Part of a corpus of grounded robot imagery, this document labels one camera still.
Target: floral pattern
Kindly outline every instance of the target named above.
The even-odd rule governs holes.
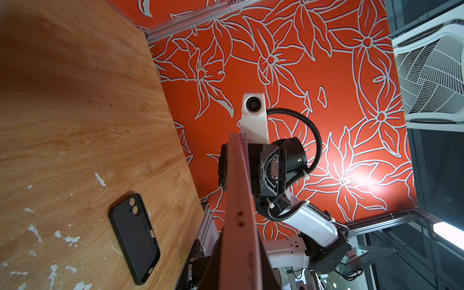
[[[218,154],[239,131],[247,92],[264,92],[268,108],[299,111],[319,128],[322,160],[291,188],[294,195],[341,222],[416,206],[382,0],[263,0],[150,50],[199,197],[212,205],[218,229],[227,198],[217,185]],[[268,127],[270,140],[296,136],[308,163],[314,160],[314,137],[299,120],[271,115]],[[256,223],[266,240],[296,233],[258,214]]]

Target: camera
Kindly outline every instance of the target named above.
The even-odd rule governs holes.
[[[258,112],[261,109],[261,101],[257,97],[251,97],[246,100],[246,108],[250,112]]]

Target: wood grain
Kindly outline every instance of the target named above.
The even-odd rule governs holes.
[[[130,191],[161,248],[144,286],[108,219]],[[172,289],[202,214],[143,33],[102,0],[3,4],[0,289]]]

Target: white paint chip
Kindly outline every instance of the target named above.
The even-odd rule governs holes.
[[[39,243],[42,243],[42,238],[39,236],[39,232],[37,231],[37,228],[34,227],[34,225],[30,225],[28,230],[34,232],[35,236],[39,239]]]
[[[97,172],[95,172],[95,176],[97,178],[97,180],[100,182],[100,184],[104,187],[106,187],[106,184],[105,184],[105,181],[103,179],[100,178],[100,176],[98,175]]]
[[[70,236],[67,236],[66,238],[64,238],[63,240],[65,240],[66,242],[69,243],[69,246],[68,247],[71,247],[73,243],[77,243],[79,241],[81,237],[77,237],[77,238],[71,238]]]
[[[77,271],[77,268],[74,268],[74,267],[71,267],[71,266],[66,266],[66,270],[71,270],[74,274],[76,273]]]
[[[52,271],[52,273],[50,274],[50,276],[48,276],[48,280],[50,280],[50,290],[52,290],[53,289],[53,284],[55,284],[55,278],[56,278],[56,276],[58,276],[56,274],[56,271],[58,270],[58,266],[51,265],[50,270]]]
[[[84,282],[79,282],[73,290],[90,290],[90,288],[92,288],[92,284],[85,285]]]
[[[35,213],[35,211],[31,210],[30,208],[25,208],[24,210],[29,212],[29,213]]]
[[[120,254],[118,250],[116,250],[114,247],[111,247],[113,250],[115,250],[116,253]]]
[[[16,271],[12,271],[10,273],[10,275],[23,275],[23,276],[26,276],[27,275],[27,272],[16,272]]]

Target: white cable tie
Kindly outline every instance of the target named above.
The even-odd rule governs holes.
[[[266,201],[269,204],[269,208],[274,208],[274,204],[269,200],[269,197],[266,197]]]
[[[309,180],[309,175],[306,172],[306,170],[303,170],[303,174],[304,174],[304,180]]]

